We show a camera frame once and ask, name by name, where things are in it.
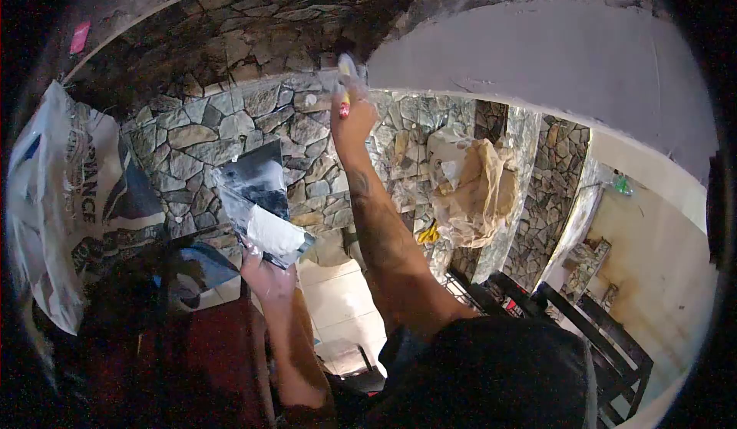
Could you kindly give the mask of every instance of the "tile floor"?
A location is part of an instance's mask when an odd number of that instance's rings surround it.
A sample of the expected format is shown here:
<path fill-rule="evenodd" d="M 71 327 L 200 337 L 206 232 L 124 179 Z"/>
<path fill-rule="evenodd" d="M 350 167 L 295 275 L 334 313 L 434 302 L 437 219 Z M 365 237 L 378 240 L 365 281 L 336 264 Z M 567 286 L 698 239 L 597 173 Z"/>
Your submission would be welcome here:
<path fill-rule="evenodd" d="M 371 292 L 358 263 L 348 262 L 324 268 L 305 259 L 297 265 L 298 284 L 304 294 L 315 352 L 334 374 L 350 374 L 365 364 L 356 344 L 360 344 L 383 375 L 386 371 L 378 362 L 379 352 L 386 342 L 384 322 L 373 304 Z M 240 297 L 241 278 L 235 277 L 203 293 L 199 309 L 221 305 Z M 260 310 L 258 300 L 253 302 Z"/>

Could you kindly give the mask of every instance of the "tattooed forearm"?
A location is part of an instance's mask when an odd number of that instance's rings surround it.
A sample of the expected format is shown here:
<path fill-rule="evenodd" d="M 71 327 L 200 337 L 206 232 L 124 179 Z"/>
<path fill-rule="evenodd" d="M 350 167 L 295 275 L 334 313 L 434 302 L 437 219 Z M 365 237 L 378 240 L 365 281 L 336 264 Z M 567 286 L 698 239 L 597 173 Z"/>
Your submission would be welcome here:
<path fill-rule="evenodd" d="M 408 251 L 419 251 L 376 173 L 347 170 L 353 217 L 361 252 L 373 270 L 399 269 Z M 372 185 L 371 178 L 378 185 Z"/>
<path fill-rule="evenodd" d="M 456 318 L 475 316 L 433 277 L 368 155 L 344 165 L 361 253 L 387 310 L 382 315 L 391 315 L 427 341 Z"/>

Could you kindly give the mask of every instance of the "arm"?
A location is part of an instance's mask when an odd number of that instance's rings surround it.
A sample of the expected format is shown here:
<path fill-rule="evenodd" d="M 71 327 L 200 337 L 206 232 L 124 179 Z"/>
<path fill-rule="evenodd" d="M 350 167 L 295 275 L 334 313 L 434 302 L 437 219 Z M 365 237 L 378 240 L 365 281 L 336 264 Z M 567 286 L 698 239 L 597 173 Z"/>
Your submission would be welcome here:
<path fill-rule="evenodd" d="M 350 114 L 340 120 L 340 98 L 334 96 L 331 129 L 348 177 L 361 253 L 395 319 L 429 341 L 448 323 L 478 314 L 457 301 L 431 274 L 425 255 L 394 208 L 366 151 L 364 143 L 377 120 L 376 111 L 365 89 L 355 81 L 346 84 Z"/>
<path fill-rule="evenodd" d="M 264 311 L 271 349 L 276 360 L 279 398 L 290 424 L 318 427 L 333 422 L 330 386 L 320 369 L 312 339 L 299 315 L 295 296 L 296 269 L 282 270 L 262 261 L 254 247 L 243 251 L 241 276 Z"/>

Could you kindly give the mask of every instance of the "beige wall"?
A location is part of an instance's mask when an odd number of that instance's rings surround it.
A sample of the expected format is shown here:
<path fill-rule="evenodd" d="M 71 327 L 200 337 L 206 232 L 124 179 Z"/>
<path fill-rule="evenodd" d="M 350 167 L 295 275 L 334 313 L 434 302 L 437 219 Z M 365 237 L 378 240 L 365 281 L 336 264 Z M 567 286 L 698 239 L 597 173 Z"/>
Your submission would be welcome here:
<path fill-rule="evenodd" d="M 695 177 L 634 139 L 592 131 L 589 152 L 594 160 L 633 177 L 706 233 L 706 188 Z"/>
<path fill-rule="evenodd" d="M 693 363 L 714 304 L 717 272 L 705 234 L 671 203 L 635 185 L 630 197 L 608 189 L 588 233 L 612 243 L 590 286 L 619 286 L 611 315 L 654 361 L 642 407 Z"/>

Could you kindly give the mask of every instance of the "joint compound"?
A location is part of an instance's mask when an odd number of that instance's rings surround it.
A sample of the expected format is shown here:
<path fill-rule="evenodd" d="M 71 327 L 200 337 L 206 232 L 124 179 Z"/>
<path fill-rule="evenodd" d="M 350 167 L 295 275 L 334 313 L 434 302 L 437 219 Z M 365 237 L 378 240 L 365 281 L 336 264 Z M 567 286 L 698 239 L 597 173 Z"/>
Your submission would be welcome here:
<path fill-rule="evenodd" d="M 248 239 L 266 253 L 284 256 L 304 244 L 304 230 L 267 212 L 258 205 L 250 210 L 246 225 Z"/>

